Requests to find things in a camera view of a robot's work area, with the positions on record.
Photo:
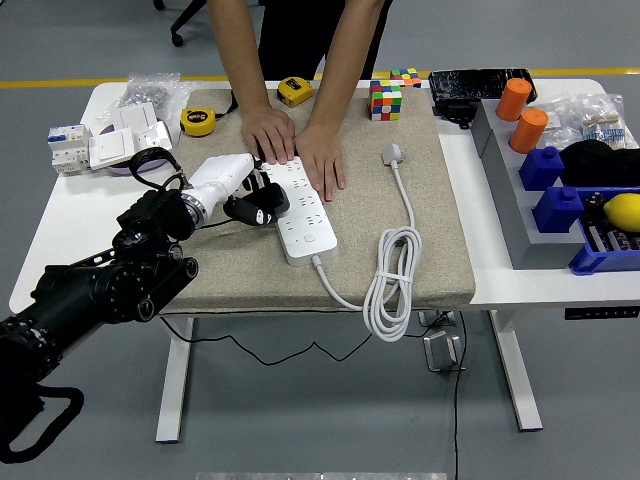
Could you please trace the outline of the person's left hand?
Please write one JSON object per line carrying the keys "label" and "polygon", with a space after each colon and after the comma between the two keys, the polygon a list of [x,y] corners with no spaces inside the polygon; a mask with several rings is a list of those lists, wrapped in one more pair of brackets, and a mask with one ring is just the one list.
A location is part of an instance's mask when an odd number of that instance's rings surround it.
{"label": "person's left hand", "polygon": [[342,145],[333,126],[309,121],[294,138],[296,153],[322,202],[332,202],[335,189],[346,186]]}

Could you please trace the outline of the person's right hand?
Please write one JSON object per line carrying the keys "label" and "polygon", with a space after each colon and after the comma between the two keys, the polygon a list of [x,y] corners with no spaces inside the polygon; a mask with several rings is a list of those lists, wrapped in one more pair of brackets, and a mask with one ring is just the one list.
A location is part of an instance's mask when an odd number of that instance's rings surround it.
{"label": "person's right hand", "polygon": [[294,157],[295,126],[284,112],[268,105],[241,108],[242,136],[247,149],[269,164]]}

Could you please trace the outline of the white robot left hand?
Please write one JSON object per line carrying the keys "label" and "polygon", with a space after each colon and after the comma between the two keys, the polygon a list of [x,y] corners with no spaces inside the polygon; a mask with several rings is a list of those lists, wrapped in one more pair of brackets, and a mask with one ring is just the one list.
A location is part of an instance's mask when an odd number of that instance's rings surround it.
{"label": "white robot left hand", "polygon": [[283,187],[250,153],[209,157],[191,176],[182,199],[195,228],[205,228],[217,205],[231,220],[250,226],[274,224],[290,208]]}

